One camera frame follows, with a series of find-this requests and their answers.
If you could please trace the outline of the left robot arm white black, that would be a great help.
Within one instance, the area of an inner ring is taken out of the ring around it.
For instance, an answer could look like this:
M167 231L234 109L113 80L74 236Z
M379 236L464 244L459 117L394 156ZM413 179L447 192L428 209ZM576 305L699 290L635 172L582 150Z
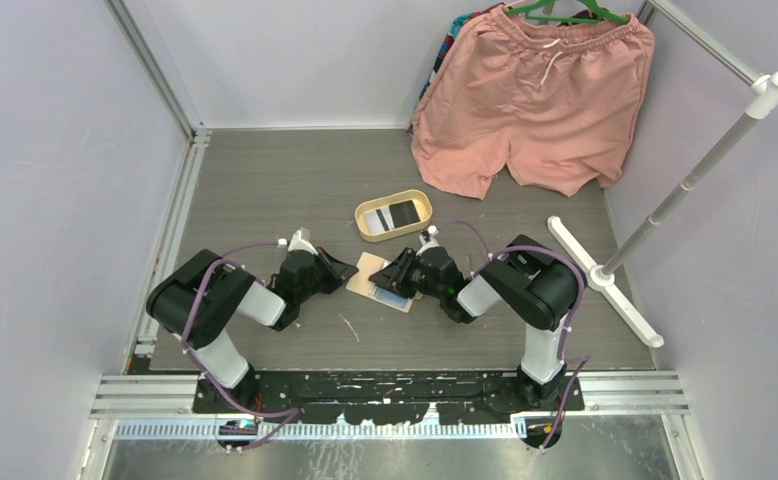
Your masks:
M247 379L252 365L227 332L234 315L282 331L298 319L307 300L334 293L357 272L356 266L321 247L314 252L292 250L266 285L246 269L204 249L152 290L145 310L218 383L220 403L242 413L255 403L257 388Z

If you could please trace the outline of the beige leather card holder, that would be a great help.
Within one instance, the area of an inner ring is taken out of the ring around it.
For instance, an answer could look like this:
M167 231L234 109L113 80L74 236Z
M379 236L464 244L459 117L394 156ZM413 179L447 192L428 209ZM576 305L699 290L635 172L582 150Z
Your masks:
M413 298L406 298L393 293L389 289L378 287L370 280L371 275L388 265L388 260L369 252L363 252L356 264L358 271L347 281L345 288L352 293L373 300L381 305L408 313L414 301L421 298L420 294L416 294Z

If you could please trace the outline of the beige oval plastic tray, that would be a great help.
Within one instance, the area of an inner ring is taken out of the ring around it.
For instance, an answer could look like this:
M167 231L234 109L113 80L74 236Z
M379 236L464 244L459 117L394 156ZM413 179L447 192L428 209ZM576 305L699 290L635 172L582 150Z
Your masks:
M425 229L432 215L428 196L409 189L361 203L354 221L365 241L378 243Z

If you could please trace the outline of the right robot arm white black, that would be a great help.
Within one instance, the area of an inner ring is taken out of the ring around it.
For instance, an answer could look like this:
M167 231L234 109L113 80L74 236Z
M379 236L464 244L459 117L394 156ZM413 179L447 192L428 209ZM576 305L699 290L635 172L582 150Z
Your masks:
M443 313L469 324L499 302L525 324L524 352L517 367L518 392L532 410L547 409L559 396L566 372L565 334L582 301L586 279L565 257L525 235L465 275L430 234L369 276L376 287L412 299L429 296Z

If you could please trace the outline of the white magnetic stripe card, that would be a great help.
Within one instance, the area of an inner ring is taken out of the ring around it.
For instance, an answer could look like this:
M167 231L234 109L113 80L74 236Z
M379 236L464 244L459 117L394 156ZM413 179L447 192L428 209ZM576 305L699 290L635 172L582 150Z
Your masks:
M394 229L394 223L389 207L367 211L363 215L363 219L369 235L381 235Z

